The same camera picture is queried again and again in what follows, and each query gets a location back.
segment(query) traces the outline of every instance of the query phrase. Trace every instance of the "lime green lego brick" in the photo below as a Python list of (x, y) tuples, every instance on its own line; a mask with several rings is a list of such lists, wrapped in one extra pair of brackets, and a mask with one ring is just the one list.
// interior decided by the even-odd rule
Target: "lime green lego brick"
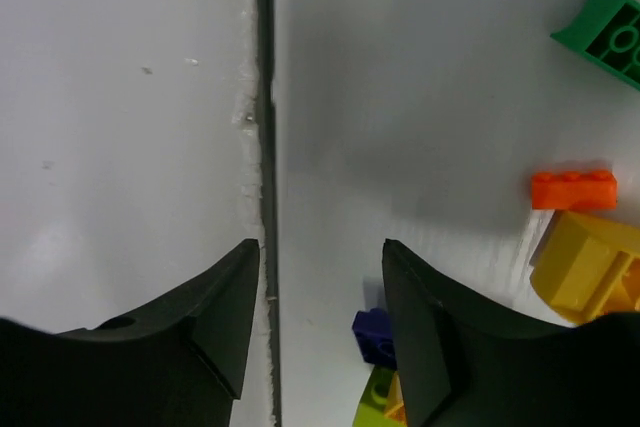
[(402, 425), (384, 416), (392, 380), (392, 370), (374, 367), (360, 398), (353, 427), (400, 427)]
[(565, 29), (551, 37), (640, 90), (640, 3), (587, 0)]

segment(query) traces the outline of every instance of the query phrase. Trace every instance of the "blue lego brick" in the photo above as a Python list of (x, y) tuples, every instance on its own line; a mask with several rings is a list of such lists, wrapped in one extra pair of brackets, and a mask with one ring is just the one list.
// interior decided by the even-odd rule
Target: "blue lego brick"
[(386, 311), (371, 309), (358, 312), (351, 329), (366, 363), (397, 370), (391, 319)]

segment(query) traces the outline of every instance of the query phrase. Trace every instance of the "black plastic part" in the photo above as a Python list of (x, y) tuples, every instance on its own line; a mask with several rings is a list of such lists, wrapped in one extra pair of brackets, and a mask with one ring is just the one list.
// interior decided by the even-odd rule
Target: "black plastic part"
[(95, 330), (0, 319), (0, 425), (229, 424), (242, 392), (260, 249), (217, 264)]
[(481, 296), (398, 241), (382, 265), (410, 427), (636, 422), (640, 314), (566, 329)]

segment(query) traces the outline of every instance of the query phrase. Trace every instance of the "toy block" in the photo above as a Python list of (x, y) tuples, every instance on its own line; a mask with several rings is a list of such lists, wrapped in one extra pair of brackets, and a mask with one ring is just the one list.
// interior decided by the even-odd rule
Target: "toy block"
[(400, 388), (400, 377), (394, 372), (391, 380), (391, 388), (387, 397), (387, 406), (384, 408), (384, 416), (387, 419), (393, 419), (403, 425), (407, 425), (407, 412), (404, 408), (404, 399), (402, 398), (402, 389)]
[(531, 285), (549, 307), (576, 324), (609, 312), (640, 311), (640, 229), (563, 212)]
[(565, 29), (551, 37), (640, 90), (640, 4), (587, 0)]
[(382, 309), (358, 312), (351, 326), (362, 358), (368, 364), (396, 370), (396, 352), (391, 335), (391, 319)]
[(373, 368), (360, 398), (353, 427), (400, 427), (402, 425), (384, 416), (392, 379), (392, 370), (378, 366)]
[(607, 170), (558, 175), (539, 172), (531, 178), (534, 210), (606, 210), (615, 209), (617, 202), (618, 182)]

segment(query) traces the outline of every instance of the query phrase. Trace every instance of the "orange stud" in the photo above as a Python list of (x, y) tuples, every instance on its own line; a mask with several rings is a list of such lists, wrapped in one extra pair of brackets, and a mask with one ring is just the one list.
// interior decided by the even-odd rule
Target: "orange stud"
[(615, 209), (618, 182), (608, 170), (587, 174), (538, 172), (531, 178), (531, 206), (534, 210)]

